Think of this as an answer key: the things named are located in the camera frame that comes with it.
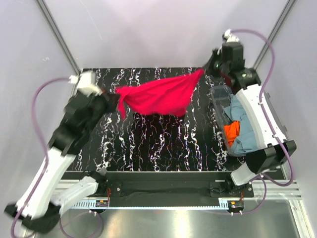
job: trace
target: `red cloth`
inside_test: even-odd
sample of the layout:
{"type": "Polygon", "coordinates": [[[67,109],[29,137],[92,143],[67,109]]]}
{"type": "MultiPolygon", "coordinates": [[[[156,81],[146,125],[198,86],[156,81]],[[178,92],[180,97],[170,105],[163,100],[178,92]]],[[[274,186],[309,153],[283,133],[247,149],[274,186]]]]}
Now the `red cloth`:
{"type": "Polygon", "coordinates": [[[118,110],[124,119],[124,101],[133,111],[143,115],[157,113],[183,116],[186,114],[186,107],[191,103],[191,96],[203,74],[204,71],[199,69],[192,74],[155,80],[138,87],[118,87],[115,90],[120,95],[118,110]]]}

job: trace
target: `white wall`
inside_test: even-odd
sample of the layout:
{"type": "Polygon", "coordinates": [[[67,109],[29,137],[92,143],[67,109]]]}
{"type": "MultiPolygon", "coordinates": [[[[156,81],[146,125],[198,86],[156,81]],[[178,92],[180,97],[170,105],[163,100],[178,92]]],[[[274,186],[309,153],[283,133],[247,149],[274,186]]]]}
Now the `white wall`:
{"type": "MultiPolygon", "coordinates": [[[[200,67],[228,28],[271,32],[287,0],[46,0],[79,67],[200,67]]],[[[241,36],[251,66],[263,43],[241,36]]]]}
{"type": "MultiPolygon", "coordinates": [[[[30,121],[31,98],[44,82],[73,72],[33,0],[0,0],[0,234],[10,237],[7,203],[18,200],[44,153],[30,121]]],[[[38,119],[47,140],[58,125],[72,87],[43,91],[38,119]]]]}
{"type": "MultiPolygon", "coordinates": [[[[276,65],[267,85],[271,102],[297,150],[292,156],[295,179],[317,235],[317,29],[316,0],[299,0],[273,42],[276,65]]],[[[267,54],[259,73],[266,76],[267,54]]]]}

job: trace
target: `clear plastic bin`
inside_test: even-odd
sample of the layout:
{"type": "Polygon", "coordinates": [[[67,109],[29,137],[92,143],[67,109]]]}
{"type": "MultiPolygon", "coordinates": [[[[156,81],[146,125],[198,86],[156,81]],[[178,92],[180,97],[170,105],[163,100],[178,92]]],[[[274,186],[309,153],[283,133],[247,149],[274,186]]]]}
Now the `clear plastic bin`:
{"type": "Polygon", "coordinates": [[[227,147],[228,154],[231,156],[244,156],[245,154],[235,154],[231,150],[226,134],[224,133],[224,126],[232,124],[231,119],[224,112],[224,108],[230,105],[230,94],[232,94],[231,89],[227,85],[215,86],[211,89],[211,100],[214,107],[214,114],[216,122],[222,131],[222,137],[224,144],[227,147]]]}

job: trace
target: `black and white patterned surface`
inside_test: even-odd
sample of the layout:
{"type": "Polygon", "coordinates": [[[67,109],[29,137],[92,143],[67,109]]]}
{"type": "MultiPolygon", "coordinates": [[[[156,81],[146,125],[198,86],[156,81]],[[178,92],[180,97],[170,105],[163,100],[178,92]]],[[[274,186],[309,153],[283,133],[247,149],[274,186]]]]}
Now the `black and white patterned surface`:
{"type": "MultiPolygon", "coordinates": [[[[195,68],[102,68],[98,85],[114,92],[117,86],[142,83],[194,72],[195,68]]],[[[126,107],[105,115],[69,171],[215,171],[226,170],[228,159],[210,97],[210,88],[222,84],[203,76],[195,88],[187,114],[143,116],[126,107]]]]}

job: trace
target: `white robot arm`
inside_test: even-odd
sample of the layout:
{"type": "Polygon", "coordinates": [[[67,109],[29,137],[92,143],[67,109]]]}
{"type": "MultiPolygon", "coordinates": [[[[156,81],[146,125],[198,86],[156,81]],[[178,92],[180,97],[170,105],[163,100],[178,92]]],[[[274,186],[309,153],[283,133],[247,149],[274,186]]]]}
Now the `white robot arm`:
{"type": "Polygon", "coordinates": [[[262,82],[255,69],[245,68],[243,45],[239,38],[230,30],[227,30],[222,38],[224,42],[219,49],[212,51],[210,60],[204,66],[205,72],[225,79],[225,84],[231,88],[246,111],[259,148],[258,151],[246,154],[245,163],[230,174],[225,189],[234,191],[243,189],[243,186],[257,175],[286,162],[286,156],[276,140],[277,137],[282,141],[289,155],[296,150],[296,144],[293,140],[287,141],[277,126],[265,97],[262,96],[261,104],[275,129],[275,134],[272,133],[259,103],[262,82]]]}
{"type": "MultiPolygon", "coordinates": [[[[105,93],[96,85],[95,79],[94,72],[80,75],[77,85],[79,92],[67,103],[65,115],[49,141],[48,167],[19,218],[22,225],[32,231],[48,233],[74,204],[89,195],[106,192],[106,172],[102,169],[89,172],[71,188],[53,195],[62,175],[86,144],[100,118],[104,114],[115,112],[119,96],[105,93]]],[[[78,78],[71,76],[70,80],[77,83],[78,78]]],[[[7,205],[7,214],[15,217],[24,206],[44,165],[45,161],[24,195],[16,203],[7,205]]]]}

